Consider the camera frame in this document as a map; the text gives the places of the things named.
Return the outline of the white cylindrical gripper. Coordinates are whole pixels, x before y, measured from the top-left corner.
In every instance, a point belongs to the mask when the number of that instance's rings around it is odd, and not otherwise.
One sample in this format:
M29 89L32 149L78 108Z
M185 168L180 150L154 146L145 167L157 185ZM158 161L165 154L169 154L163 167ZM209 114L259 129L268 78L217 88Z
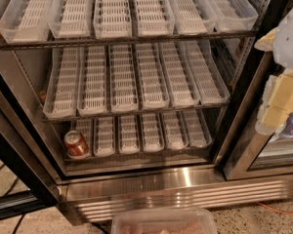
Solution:
M255 130L261 135L272 135L293 112L293 8L278 27L256 41L254 48L272 51L276 63L291 68L278 76L271 75L262 95Z

